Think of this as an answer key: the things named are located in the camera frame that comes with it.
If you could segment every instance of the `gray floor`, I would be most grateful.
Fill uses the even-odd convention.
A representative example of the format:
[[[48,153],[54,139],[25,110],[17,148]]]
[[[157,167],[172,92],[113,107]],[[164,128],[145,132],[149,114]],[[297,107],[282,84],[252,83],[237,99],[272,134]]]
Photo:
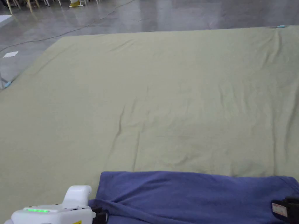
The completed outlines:
[[[79,8],[68,8],[67,1],[62,3],[62,7],[58,2],[50,1],[51,7],[43,5],[41,9],[35,9],[34,16],[27,8],[23,11],[14,9],[15,20],[0,28],[2,76],[7,80],[16,77],[60,38],[54,36],[62,34],[73,36],[299,24],[298,0],[130,1],[103,0],[97,5],[92,0],[88,6]],[[0,15],[5,14],[9,14],[9,11],[1,8]],[[1,51],[7,46],[46,38],[50,39],[24,43]],[[3,58],[5,53],[12,51],[19,53],[15,57]]]

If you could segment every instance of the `cable wire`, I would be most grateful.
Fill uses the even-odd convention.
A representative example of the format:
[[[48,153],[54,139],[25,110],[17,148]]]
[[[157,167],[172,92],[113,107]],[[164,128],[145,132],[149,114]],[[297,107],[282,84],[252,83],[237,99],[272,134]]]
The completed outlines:
[[[89,24],[87,24],[87,25],[85,25],[85,26],[79,27],[79,28],[77,28],[77,29],[74,29],[74,30],[65,32],[65,33],[60,34],[60,35],[57,35],[57,36],[47,37],[47,38],[40,39],[40,40],[30,40],[30,41],[25,41],[25,42],[22,42],[22,43],[18,43],[18,44],[10,45],[10,46],[7,46],[7,47],[1,49],[0,52],[6,50],[6,49],[9,48],[9,47],[18,46],[18,45],[25,44],[25,43],[44,41],[44,40],[52,39],[52,38],[55,38],[55,37],[63,36],[63,35],[66,35],[66,34],[68,34],[68,33],[71,33],[71,32],[77,31],[77,30],[81,30],[81,29],[83,29],[83,28],[85,28],[85,27],[88,27],[88,26],[92,25],[93,23],[95,23],[95,22],[97,22],[97,21],[101,21],[102,19],[107,18],[109,15],[111,15],[112,13],[114,13],[119,7],[122,7],[122,6],[124,6],[124,5],[130,4],[130,3],[133,2],[133,1],[135,1],[135,0],[131,0],[131,1],[129,1],[129,2],[125,3],[125,4],[123,4],[123,5],[119,5],[119,6],[115,7],[114,10],[113,10],[112,12],[108,13],[105,17],[100,18],[100,19],[97,19],[97,20],[94,20],[94,21],[92,21],[91,23],[89,23]]]

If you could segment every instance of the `warning sticker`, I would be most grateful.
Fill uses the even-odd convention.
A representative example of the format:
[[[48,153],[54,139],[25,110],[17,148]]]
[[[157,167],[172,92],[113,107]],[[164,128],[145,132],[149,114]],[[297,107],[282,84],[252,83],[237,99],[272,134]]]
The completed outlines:
[[[277,214],[288,217],[288,212],[286,210],[286,207],[284,207],[284,206],[272,203],[272,211],[277,213]]]

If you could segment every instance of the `purple fabric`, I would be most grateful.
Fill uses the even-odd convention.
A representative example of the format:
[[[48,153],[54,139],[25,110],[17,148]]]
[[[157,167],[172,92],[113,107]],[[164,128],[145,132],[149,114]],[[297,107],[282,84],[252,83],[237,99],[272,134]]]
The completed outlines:
[[[103,172],[91,207],[109,224],[281,223],[271,200],[298,196],[292,177],[227,177],[183,172]]]

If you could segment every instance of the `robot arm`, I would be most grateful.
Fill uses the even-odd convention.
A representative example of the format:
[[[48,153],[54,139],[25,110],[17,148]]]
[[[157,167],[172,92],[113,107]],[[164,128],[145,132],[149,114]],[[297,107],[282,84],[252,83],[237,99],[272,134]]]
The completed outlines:
[[[103,216],[101,209],[97,209],[96,213],[88,206],[90,193],[90,186],[71,186],[61,204],[25,207],[15,211],[4,224],[93,224],[95,220],[103,223],[102,217],[106,223],[108,211]]]

